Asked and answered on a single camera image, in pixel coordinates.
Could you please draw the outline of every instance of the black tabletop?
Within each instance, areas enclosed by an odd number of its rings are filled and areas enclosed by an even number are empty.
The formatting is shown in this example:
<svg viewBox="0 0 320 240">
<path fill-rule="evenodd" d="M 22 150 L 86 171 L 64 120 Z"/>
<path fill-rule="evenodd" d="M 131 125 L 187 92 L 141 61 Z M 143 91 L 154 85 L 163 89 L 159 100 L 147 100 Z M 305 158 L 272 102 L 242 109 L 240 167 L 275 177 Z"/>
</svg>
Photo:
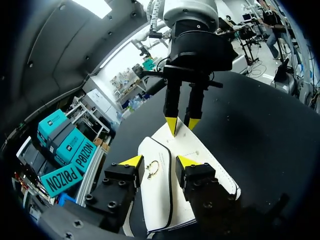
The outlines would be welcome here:
<svg viewBox="0 0 320 240">
<path fill-rule="evenodd" d="M 194 134 L 203 142 L 241 188 L 241 204 L 268 211 L 281 194 L 290 200 L 283 214 L 294 212 L 305 195 L 320 156 L 320 116 L 264 83 L 233 72 L 216 72 L 223 88 L 204 93 L 202 120 Z M 181 87 L 179 117 L 183 120 L 190 87 Z M 104 168 L 137 155 L 145 137 L 166 121 L 163 115 L 166 88 L 141 106 L 116 133 Z M 130 215 L 137 237 L 146 236 L 141 195 Z"/>
</svg>

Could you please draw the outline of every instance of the ceiling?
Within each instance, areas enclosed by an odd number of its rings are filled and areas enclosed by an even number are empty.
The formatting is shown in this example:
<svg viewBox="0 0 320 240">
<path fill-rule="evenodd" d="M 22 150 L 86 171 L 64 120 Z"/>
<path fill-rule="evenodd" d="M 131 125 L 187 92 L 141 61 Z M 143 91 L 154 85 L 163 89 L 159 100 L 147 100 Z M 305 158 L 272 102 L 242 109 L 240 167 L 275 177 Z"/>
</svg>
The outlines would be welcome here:
<svg viewBox="0 0 320 240">
<path fill-rule="evenodd" d="M 112 12 L 104 19 L 71 0 L 23 2 L 12 12 L 13 40 L 0 68 L 1 106 L 5 104 L 0 132 L 81 86 L 107 54 L 147 22 L 134 0 L 106 0 Z"/>
</svg>

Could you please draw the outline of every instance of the green object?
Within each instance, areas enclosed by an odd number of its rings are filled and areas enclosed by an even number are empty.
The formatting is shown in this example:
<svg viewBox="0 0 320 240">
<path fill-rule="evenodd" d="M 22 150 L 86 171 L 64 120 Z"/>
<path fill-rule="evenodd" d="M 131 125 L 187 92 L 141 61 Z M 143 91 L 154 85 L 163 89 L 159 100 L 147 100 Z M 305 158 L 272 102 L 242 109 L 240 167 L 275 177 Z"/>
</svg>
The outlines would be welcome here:
<svg viewBox="0 0 320 240">
<path fill-rule="evenodd" d="M 68 165 L 84 139 L 85 136 L 75 128 L 60 144 L 55 152 L 54 159 L 62 166 Z"/>
<path fill-rule="evenodd" d="M 154 61 L 151 58 L 149 58 L 146 61 L 144 61 L 144 63 L 142 65 L 143 65 L 144 69 L 147 70 L 147 71 L 151 71 L 156 66 L 154 64 Z"/>
<path fill-rule="evenodd" d="M 73 164 L 50 172 L 41 178 L 42 185 L 51 198 L 80 182 L 83 177 Z"/>
<path fill-rule="evenodd" d="M 85 137 L 78 151 L 76 151 L 72 158 L 71 163 L 81 172 L 85 173 L 96 149 L 97 147 Z"/>
<path fill-rule="evenodd" d="M 43 119 L 41 122 L 39 122 L 37 138 L 40 140 L 44 147 L 47 147 L 47 141 L 50 134 L 66 120 L 66 115 L 60 109 L 58 109 L 57 111 Z"/>
</svg>

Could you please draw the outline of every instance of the ring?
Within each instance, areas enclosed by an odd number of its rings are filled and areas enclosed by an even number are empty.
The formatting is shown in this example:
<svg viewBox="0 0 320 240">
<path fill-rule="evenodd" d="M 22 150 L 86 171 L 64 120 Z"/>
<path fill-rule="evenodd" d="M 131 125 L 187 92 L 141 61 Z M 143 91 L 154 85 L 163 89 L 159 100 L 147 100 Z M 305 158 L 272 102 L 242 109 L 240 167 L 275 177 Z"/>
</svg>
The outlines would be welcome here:
<svg viewBox="0 0 320 240">
<path fill-rule="evenodd" d="M 155 172 L 150 172 L 152 164 L 157 163 L 157 168 Z M 152 176 L 156 175 L 159 170 L 160 164 L 157 160 L 152 161 L 149 165 L 146 166 L 146 169 L 149 171 L 148 179 L 151 179 Z"/>
</svg>

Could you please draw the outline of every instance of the white cabinet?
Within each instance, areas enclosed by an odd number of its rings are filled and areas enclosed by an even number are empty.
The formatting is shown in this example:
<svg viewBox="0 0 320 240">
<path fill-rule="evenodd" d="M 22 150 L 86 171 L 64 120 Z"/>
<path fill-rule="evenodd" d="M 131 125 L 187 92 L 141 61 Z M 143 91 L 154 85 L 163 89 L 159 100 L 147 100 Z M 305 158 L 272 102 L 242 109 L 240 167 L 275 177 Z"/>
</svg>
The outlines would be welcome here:
<svg viewBox="0 0 320 240">
<path fill-rule="evenodd" d="M 117 110 L 101 94 L 101 92 L 99 92 L 98 89 L 88 92 L 86 96 L 93 103 L 93 106 L 95 106 L 108 121 L 120 124 L 120 121 L 117 118 Z"/>
</svg>

